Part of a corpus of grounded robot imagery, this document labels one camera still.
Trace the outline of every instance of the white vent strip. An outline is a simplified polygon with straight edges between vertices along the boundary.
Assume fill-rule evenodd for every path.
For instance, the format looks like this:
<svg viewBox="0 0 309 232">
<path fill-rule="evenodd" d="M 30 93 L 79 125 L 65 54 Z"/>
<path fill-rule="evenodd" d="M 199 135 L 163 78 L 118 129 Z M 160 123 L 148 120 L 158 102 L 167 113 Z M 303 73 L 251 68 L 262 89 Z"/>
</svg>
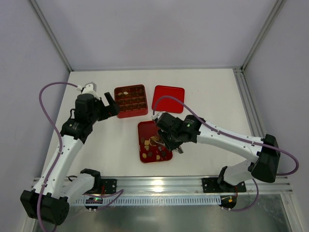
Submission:
<svg viewBox="0 0 309 232">
<path fill-rule="evenodd" d="M 71 206 L 103 206 L 110 203 L 114 197 L 103 198 L 102 203 L 87 203 L 89 197 L 83 196 Z M 172 206 L 172 205 L 214 205 L 221 204 L 220 196 L 137 196 L 119 197 L 111 206 Z"/>
</svg>

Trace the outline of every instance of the gray floor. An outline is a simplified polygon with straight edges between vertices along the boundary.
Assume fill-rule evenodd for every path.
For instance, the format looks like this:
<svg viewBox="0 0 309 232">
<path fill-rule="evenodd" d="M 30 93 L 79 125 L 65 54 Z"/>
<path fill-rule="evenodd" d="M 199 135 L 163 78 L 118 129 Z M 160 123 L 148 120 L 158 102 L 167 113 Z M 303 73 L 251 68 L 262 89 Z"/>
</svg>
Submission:
<svg viewBox="0 0 309 232">
<path fill-rule="evenodd" d="M 239 196 L 237 208 L 254 196 Z M 36 223 L 35 232 L 41 232 Z M 278 195 L 262 195 L 248 211 L 227 212 L 219 206 L 115 207 L 97 213 L 70 211 L 57 232 L 291 232 Z"/>
</svg>

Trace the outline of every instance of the tabletop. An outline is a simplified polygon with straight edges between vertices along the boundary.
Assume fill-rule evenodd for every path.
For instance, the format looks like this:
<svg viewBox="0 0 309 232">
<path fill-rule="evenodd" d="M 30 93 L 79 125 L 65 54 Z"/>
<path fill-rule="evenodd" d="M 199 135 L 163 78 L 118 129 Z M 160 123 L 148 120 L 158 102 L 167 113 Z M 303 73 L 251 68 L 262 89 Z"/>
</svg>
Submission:
<svg viewBox="0 0 309 232">
<path fill-rule="evenodd" d="M 122 119 L 115 116 L 95 123 L 93 132 L 77 154 L 68 175 L 77 175 L 84 168 L 100 171 L 102 176 L 218 175 L 222 167 L 244 160 L 223 149 L 194 143 L 183 144 L 184 153 L 173 152 L 173 158 L 165 162 L 145 164 L 139 156 L 137 125 L 151 120 L 151 105 L 157 85 L 184 88 L 184 103 L 200 117 L 227 130 L 250 135 L 232 69 L 71 72 L 68 82 L 82 86 L 94 82 L 105 105 L 105 92 L 113 96 L 116 87 L 143 84 L 149 110 L 145 116 Z M 72 86 L 66 87 L 56 121 L 59 130 L 69 118 L 78 94 Z M 188 114 L 184 109 L 181 114 L 173 115 L 184 119 Z M 43 170 L 57 144 L 54 133 Z"/>
</svg>

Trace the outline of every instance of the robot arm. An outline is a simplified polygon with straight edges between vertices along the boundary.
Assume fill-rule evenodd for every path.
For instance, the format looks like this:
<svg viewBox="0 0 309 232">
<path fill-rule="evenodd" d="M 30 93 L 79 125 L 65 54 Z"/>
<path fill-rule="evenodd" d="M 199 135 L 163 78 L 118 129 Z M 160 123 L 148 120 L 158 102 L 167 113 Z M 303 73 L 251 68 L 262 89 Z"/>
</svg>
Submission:
<svg viewBox="0 0 309 232">
<path fill-rule="evenodd" d="M 276 179 L 280 154 L 270 148 L 253 144 L 263 141 L 264 144 L 278 147 L 276 138 L 271 135 L 266 135 L 265 138 L 241 135 L 207 122 L 211 128 L 218 130 L 216 132 L 203 125 L 193 115 L 188 115 L 182 121 L 169 113 L 161 112 L 153 116 L 153 120 L 160 128 L 158 134 L 168 150 L 176 150 L 182 153 L 181 144 L 193 142 L 214 145 L 246 159 L 235 166 L 222 168 L 218 184 L 223 191 L 229 191 L 238 183 L 252 178 L 268 183 L 273 183 Z M 223 132 L 250 140 L 252 144 L 227 137 L 222 134 Z"/>
<path fill-rule="evenodd" d="M 110 93 L 105 93 L 109 103 L 105 106 L 96 93 L 96 85 L 89 83 L 78 87 L 81 94 L 75 101 L 74 118 L 63 124 L 60 132 L 62 139 L 62 152 L 55 166 L 53 163 L 59 154 L 59 145 L 50 160 L 40 180 L 32 191 L 23 191 L 20 200 L 30 218 L 38 218 L 36 205 L 44 185 L 44 179 L 51 171 L 46 182 L 41 201 L 41 218 L 55 225 L 63 223 L 69 212 L 70 204 L 76 201 L 85 192 L 96 192 L 101 187 L 100 172 L 84 169 L 79 176 L 67 186 L 63 187 L 65 177 L 77 153 L 83 147 L 92 127 L 97 121 L 118 115 L 119 106 Z"/>
</svg>

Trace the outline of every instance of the white wall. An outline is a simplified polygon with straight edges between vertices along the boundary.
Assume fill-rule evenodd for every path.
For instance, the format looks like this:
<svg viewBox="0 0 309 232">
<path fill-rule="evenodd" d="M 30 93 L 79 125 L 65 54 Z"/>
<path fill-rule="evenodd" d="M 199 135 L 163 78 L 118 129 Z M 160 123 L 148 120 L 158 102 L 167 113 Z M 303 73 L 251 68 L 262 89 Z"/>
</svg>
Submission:
<svg viewBox="0 0 309 232">
<path fill-rule="evenodd" d="M 246 74 L 267 132 L 300 162 L 290 177 L 309 218 L 309 1 L 288 0 Z M 280 170 L 294 167 L 282 156 Z"/>
<path fill-rule="evenodd" d="M 226 67 L 275 0 L 37 0 L 74 70 Z"/>
<path fill-rule="evenodd" d="M 26 0 L 2 0 L 0 15 L 0 228 L 13 232 L 25 214 L 20 195 L 40 175 L 52 136 L 40 89 L 69 73 Z M 43 101 L 55 119 L 64 88 L 51 88 Z"/>
</svg>

